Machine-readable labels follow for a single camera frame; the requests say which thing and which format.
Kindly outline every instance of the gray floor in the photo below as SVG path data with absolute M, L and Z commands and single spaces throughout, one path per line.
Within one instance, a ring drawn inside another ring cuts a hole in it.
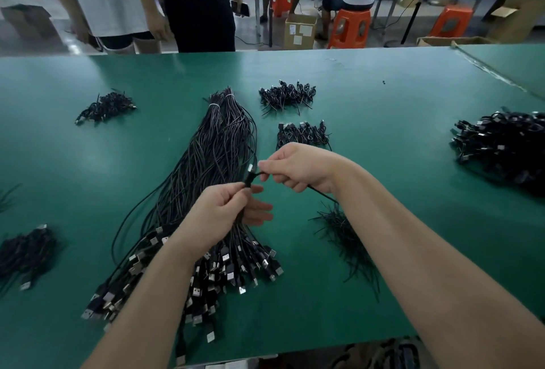
M 486 35 L 487 25 L 481 22 L 481 17 L 493 1 L 484 0 L 481 3 L 473 16 L 466 35 Z M 259 49 L 268 42 L 268 26 L 265 24 L 260 25 L 258 29 L 255 28 L 254 0 L 246 0 L 246 2 L 250 7 L 251 16 L 249 18 L 235 17 L 237 36 L 235 44 L 237 50 Z M 17 3 L 44 6 L 51 14 L 51 19 L 58 30 L 59 37 L 39 41 L 24 41 L 17 35 L 10 23 L 6 22 L 0 15 L 0 56 L 90 55 L 97 53 L 90 46 L 78 42 L 70 33 L 68 15 L 58 0 L 0 0 L 0 7 L 11 6 Z M 459 3 L 473 6 L 472 0 L 461 0 Z M 390 1 L 383 1 L 377 21 L 373 24 L 374 28 L 384 26 L 390 6 Z M 422 5 L 408 41 L 415 42 L 417 37 L 426 36 L 442 9 L 443 7 L 440 6 Z M 412 12 L 413 8 L 405 10 L 403 7 L 396 6 L 390 21 L 391 25 L 386 29 L 385 35 L 383 35 L 382 29 L 371 29 L 367 39 L 367 47 L 382 47 L 386 41 L 401 39 Z M 296 13 L 319 16 L 318 10 L 314 7 L 313 0 L 301 0 Z M 273 19 L 272 41 L 276 47 L 282 47 L 286 15 L 284 14 L 282 18 Z M 545 42 L 545 29 L 534 30 L 526 42 Z M 324 49 L 325 47 L 325 42 L 315 42 L 314 44 L 314 49 Z M 174 43 L 166 43 L 163 44 L 162 50 L 163 52 L 175 52 L 177 49 Z

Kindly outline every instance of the plastic stool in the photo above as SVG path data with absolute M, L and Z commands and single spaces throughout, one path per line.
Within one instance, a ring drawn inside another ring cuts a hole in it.
M 428 36 L 440 36 L 443 38 L 457 38 L 464 35 L 469 21 L 473 16 L 473 9 L 467 6 L 447 5 L 435 21 L 432 31 Z M 446 22 L 454 19 L 457 21 L 454 29 L 450 31 L 443 31 L 443 27 Z
M 292 3 L 288 0 L 273 0 L 272 1 L 272 13 L 275 18 L 282 16 L 284 12 L 289 12 L 292 8 Z
M 343 31 L 336 34 L 337 28 L 344 19 Z M 364 33 L 359 35 L 361 24 L 365 23 Z M 351 49 L 351 48 L 365 48 L 367 43 L 367 34 L 369 27 L 371 26 L 371 11 L 362 10 L 361 12 L 353 12 L 351 10 L 341 9 L 335 16 L 333 22 L 333 33 L 329 40 L 328 49 L 331 47 Z

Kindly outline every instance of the mobile phone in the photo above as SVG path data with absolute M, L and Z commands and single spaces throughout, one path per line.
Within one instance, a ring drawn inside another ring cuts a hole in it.
M 231 9 L 233 9 L 233 12 L 236 13 L 236 2 L 231 1 Z M 240 15 L 242 16 L 249 16 L 250 15 L 250 8 L 248 7 L 247 3 L 242 3 L 242 6 L 240 7 Z

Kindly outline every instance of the black pants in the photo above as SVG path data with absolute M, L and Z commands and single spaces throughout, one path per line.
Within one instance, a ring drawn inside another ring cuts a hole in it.
M 230 0 L 165 0 L 178 52 L 235 51 Z

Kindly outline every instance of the shorts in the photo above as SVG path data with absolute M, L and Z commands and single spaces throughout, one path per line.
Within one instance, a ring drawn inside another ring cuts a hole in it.
M 322 8 L 326 12 L 331 12 L 332 10 L 353 10 L 355 12 L 361 12 L 362 10 L 369 10 L 373 7 L 373 4 L 370 5 L 351 5 L 346 3 L 343 0 L 323 0 Z
M 128 35 L 100 36 L 99 39 L 104 48 L 117 51 L 119 49 L 125 49 L 131 46 L 134 39 L 140 39 L 141 41 L 151 41 L 154 39 L 154 37 L 151 32 L 146 31 L 130 33 Z
M 230 0 L 165 0 L 178 52 L 234 52 L 235 19 Z

